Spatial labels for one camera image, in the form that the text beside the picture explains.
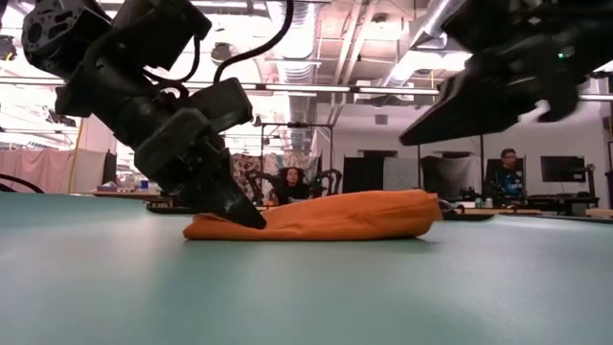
ceiling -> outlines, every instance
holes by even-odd
[[[23,12],[30,11],[33,6],[27,2],[11,2],[14,8],[9,8],[5,13],[1,34],[15,36],[19,45]],[[426,18],[428,2],[298,2],[297,10],[300,8],[301,14],[295,16],[295,25],[282,44],[263,56],[230,66],[225,70],[223,78],[238,77],[242,82],[262,83],[370,85],[381,85],[389,79],[400,78],[401,84],[405,86],[435,87],[442,79],[462,70],[469,55],[458,50],[442,50],[436,53],[421,50],[407,54],[420,29],[417,23]],[[110,16],[114,16],[122,3],[123,0],[102,0],[101,6]],[[280,1],[193,1],[193,4],[205,12],[214,23],[214,28],[202,44],[200,67],[192,81],[212,80],[216,65],[211,60],[211,54],[217,43],[230,43],[234,55],[245,52],[268,40],[280,28],[283,20],[283,2]],[[193,47],[189,44],[170,71],[158,70],[155,73],[163,77],[183,77],[189,71],[192,60]],[[296,79],[297,71],[301,73],[301,79]],[[17,76],[53,78],[30,66],[23,55],[19,55],[14,61],[0,62],[0,77]],[[44,120],[44,114],[38,114],[45,105],[53,107],[55,94],[52,87],[1,86],[0,126],[6,127],[8,121],[15,125],[14,118],[20,118],[22,126],[32,128],[57,125],[49,124]],[[330,94],[317,93],[250,96],[254,113],[259,115],[263,122],[303,121],[321,124],[328,120],[333,111],[338,110],[338,129],[394,132],[401,132],[408,127],[424,111],[424,108],[420,107],[433,102],[431,96],[416,96],[395,102],[402,106],[379,104],[374,107],[369,96],[343,98],[342,103],[340,99],[331,98]],[[388,115],[388,125],[375,125],[375,115],[380,114]],[[265,130],[267,135],[271,135],[270,144],[266,146],[267,151],[308,149],[312,136],[312,131],[309,130],[273,126],[267,126]],[[58,138],[65,140],[71,135],[73,134],[58,135]],[[251,124],[237,126],[228,130],[226,135],[227,145],[231,150],[260,153],[260,127]],[[9,139],[5,136],[0,138],[0,141],[6,142]]]

teal table surface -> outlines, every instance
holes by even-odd
[[[610,345],[613,226],[185,241],[139,201],[0,194],[2,345]]]

orange cloth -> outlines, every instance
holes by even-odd
[[[442,219],[436,195],[421,190],[334,195],[262,212],[263,230],[204,214],[183,235],[190,240],[365,241],[424,235]]]

computer monitor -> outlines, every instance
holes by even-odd
[[[543,182],[585,182],[585,160],[579,156],[541,156]]]

white wall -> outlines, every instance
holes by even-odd
[[[499,158],[501,150],[505,148],[514,148],[519,156],[526,155],[526,187],[530,194],[535,195],[587,191],[587,183],[543,183],[540,172],[541,155],[584,156],[586,164],[591,163],[596,166],[597,196],[601,198],[601,207],[607,207],[608,190],[604,173],[608,169],[606,157],[608,133],[602,127],[601,120],[602,112],[606,111],[604,106],[608,104],[583,103],[575,114],[556,124],[534,123],[539,111],[526,114],[520,124],[506,132],[484,137],[485,158]],[[394,128],[394,130],[388,128],[387,131],[376,129],[376,126],[371,126],[370,131],[336,129],[333,141],[333,167],[342,171],[344,157],[357,157],[359,150],[397,150],[400,158],[417,158],[417,148],[404,147],[398,141],[398,136],[404,128]],[[327,169],[329,142],[321,135],[317,135],[314,149],[317,153],[323,153],[323,168]],[[471,137],[423,145],[421,156],[437,150],[471,151],[478,156],[479,139]]]

